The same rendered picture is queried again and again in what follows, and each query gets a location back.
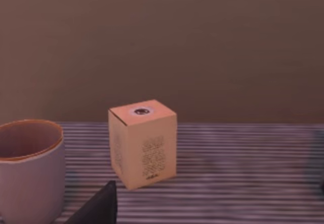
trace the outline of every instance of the cup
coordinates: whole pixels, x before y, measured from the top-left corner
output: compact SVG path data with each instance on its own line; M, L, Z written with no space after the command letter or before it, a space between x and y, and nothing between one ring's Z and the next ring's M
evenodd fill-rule
M6 224L49 224L62 211L62 128L45 120L0 126L0 216Z

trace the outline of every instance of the box top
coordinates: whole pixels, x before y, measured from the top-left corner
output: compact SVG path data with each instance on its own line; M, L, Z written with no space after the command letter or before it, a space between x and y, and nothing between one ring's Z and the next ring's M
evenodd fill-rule
M109 111L111 111L126 125L141 124L151 120L176 115L174 111L164 106L157 100L143 101L125 106L113 107L109 109Z

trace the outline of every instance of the brown background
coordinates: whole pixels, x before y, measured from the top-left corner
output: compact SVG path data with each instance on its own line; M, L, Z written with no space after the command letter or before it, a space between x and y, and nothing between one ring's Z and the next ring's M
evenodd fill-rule
M324 0L1 0L0 122L323 122Z

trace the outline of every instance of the small orange box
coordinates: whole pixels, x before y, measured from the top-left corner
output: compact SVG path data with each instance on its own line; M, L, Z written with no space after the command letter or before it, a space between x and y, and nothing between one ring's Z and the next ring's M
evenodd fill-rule
M108 111L111 166L133 190L177 174L177 115L156 100Z

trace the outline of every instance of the striped table surface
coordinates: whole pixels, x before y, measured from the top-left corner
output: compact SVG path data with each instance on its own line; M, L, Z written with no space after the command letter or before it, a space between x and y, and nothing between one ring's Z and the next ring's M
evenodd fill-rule
M107 124L61 123L64 223L109 180L118 224L324 223L324 125L180 124L177 177L127 191L109 162Z

